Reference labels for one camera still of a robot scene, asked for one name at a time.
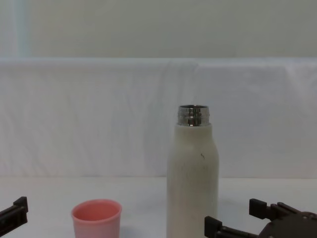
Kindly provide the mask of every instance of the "bottle opening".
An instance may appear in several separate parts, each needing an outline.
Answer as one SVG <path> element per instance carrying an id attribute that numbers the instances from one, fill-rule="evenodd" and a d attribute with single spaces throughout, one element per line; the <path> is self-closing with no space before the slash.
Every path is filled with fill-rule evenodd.
<path id="1" fill-rule="evenodd" d="M 209 108 L 203 105 L 182 105 L 178 108 L 178 125 L 209 125 Z"/>
<path id="2" fill-rule="evenodd" d="M 208 108 L 207 106 L 202 106 L 202 105 L 182 105 L 180 108 L 189 108 L 189 109 L 195 109 L 195 108 Z"/>

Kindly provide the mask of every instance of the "white table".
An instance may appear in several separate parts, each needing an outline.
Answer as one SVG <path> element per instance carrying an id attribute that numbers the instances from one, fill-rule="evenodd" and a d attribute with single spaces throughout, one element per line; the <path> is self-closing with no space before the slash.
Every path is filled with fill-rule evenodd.
<path id="1" fill-rule="evenodd" d="M 94 198 L 123 206 L 121 238 L 165 237 L 165 178 L 0 178 L 0 209 L 26 195 L 28 223 L 6 238 L 71 238 L 70 210 Z M 248 215 L 250 198 L 282 201 L 317 212 L 317 179 L 223 178 L 218 218 L 226 226 L 258 233 L 267 221 Z"/>

